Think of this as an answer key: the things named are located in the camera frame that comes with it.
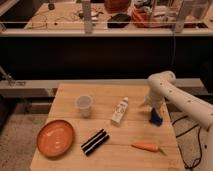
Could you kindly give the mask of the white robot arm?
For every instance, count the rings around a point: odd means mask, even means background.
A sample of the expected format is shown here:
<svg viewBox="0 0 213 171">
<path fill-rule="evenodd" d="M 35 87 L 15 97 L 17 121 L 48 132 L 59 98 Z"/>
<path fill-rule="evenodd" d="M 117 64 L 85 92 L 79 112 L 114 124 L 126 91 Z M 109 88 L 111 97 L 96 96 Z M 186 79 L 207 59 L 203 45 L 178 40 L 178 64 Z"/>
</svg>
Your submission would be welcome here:
<svg viewBox="0 0 213 171">
<path fill-rule="evenodd" d="M 200 171 L 213 171 L 213 105 L 177 88 L 175 80 L 172 71 L 150 75 L 147 79 L 149 92 L 142 105 L 159 109 L 166 98 L 205 129 L 208 132 L 207 148 L 203 152 Z"/>
</svg>

